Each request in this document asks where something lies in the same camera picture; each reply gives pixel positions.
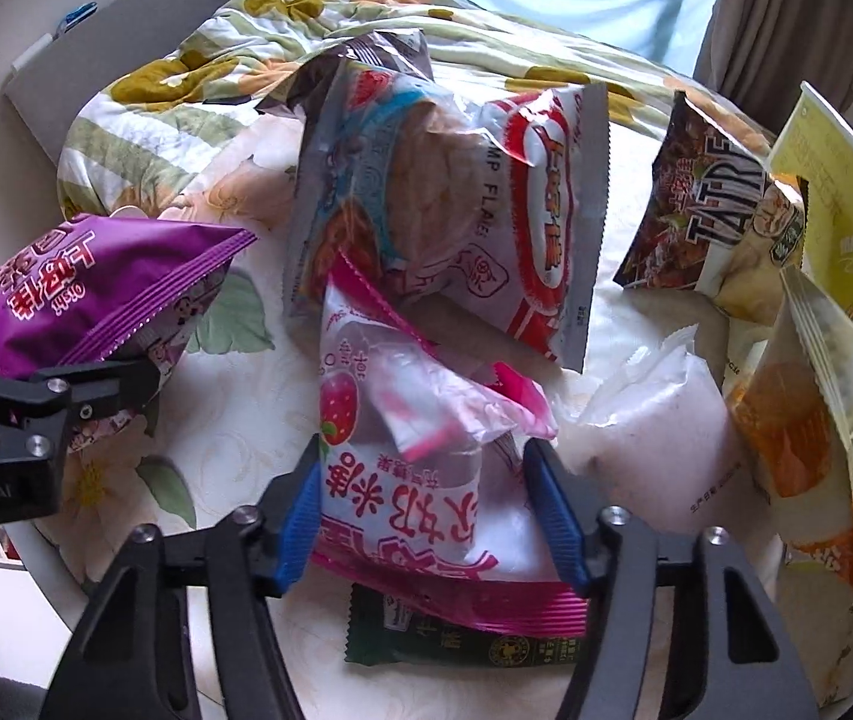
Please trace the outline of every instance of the screw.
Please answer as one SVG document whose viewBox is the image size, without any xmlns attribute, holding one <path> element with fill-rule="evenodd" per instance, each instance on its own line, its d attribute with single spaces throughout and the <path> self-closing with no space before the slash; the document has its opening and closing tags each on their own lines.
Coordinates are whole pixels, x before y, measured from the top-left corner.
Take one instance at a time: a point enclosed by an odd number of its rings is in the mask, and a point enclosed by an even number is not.
<svg viewBox="0 0 853 720">
<path fill-rule="evenodd" d="M 35 458 L 44 458 L 53 450 L 53 444 L 46 436 L 31 436 L 26 440 L 26 451 Z"/>
<path fill-rule="evenodd" d="M 600 512 L 600 519 L 607 525 L 625 525 L 630 521 L 630 512 L 627 512 L 622 506 L 608 506 Z"/>
<path fill-rule="evenodd" d="M 717 528 L 716 525 L 707 528 L 704 536 L 707 537 L 707 541 L 713 544 L 714 547 L 721 547 L 727 541 L 730 541 L 730 533 L 727 533 L 723 528 Z"/>
<path fill-rule="evenodd" d="M 238 525 L 253 525 L 260 519 L 260 510 L 256 506 L 239 506 L 233 510 L 232 517 Z"/>
<path fill-rule="evenodd" d="M 137 544 L 148 544 L 150 541 L 153 541 L 160 533 L 160 529 L 156 527 L 156 525 L 150 525 L 149 523 L 145 523 L 143 525 L 137 525 L 136 528 L 133 528 L 132 533 L 130 533 L 130 538 L 132 541 L 135 541 Z"/>
</svg>

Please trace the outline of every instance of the gray panel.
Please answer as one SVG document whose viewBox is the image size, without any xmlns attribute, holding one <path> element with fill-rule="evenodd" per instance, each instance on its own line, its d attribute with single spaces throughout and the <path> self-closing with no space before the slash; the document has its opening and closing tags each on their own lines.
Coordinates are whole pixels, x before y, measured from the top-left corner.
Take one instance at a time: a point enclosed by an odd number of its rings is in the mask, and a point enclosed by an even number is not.
<svg viewBox="0 0 853 720">
<path fill-rule="evenodd" d="M 101 89 L 173 52 L 228 0 L 117 0 L 42 50 L 6 86 L 56 164 L 70 124 Z"/>
</svg>

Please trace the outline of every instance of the brown curtain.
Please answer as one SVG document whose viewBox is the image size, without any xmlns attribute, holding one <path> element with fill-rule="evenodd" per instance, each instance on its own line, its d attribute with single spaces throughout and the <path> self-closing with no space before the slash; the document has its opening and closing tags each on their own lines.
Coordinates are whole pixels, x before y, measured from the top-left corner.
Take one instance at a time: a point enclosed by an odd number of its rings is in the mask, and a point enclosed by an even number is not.
<svg viewBox="0 0 853 720">
<path fill-rule="evenodd" d="M 779 132 L 809 81 L 852 102 L 853 0 L 717 0 L 694 79 Z"/>
</svg>

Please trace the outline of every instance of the green snack package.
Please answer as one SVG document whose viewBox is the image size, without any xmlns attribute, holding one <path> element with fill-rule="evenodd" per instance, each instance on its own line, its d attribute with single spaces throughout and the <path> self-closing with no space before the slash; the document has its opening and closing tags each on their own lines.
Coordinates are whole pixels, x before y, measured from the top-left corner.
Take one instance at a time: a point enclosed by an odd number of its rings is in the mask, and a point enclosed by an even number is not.
<svg viewBox="0 0 853 720">
<path fill-rule="evenodd" d="M 419 613 L 392 595 L 353 585 L 348 664 L 564 665 L 577 661 L 582 646 L 582 638 L 528 638 L 475 631 Z"/>
</svg>

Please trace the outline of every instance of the purple snack bag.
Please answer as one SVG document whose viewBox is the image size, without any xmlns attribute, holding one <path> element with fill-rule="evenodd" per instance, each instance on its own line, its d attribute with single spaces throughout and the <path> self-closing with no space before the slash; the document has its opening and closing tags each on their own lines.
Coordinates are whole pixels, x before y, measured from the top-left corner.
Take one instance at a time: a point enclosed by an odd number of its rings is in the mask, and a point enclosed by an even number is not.
<svg viewBox="0 0 853 720">
<path fill-rule="evenodd" d="M 146 354 L 169 379 L 233 256 L 239 227 L 78 215 L 0 267 L 0 376 Z M 85 422 L 81 449 L 135 415 Z"/>
</svg>

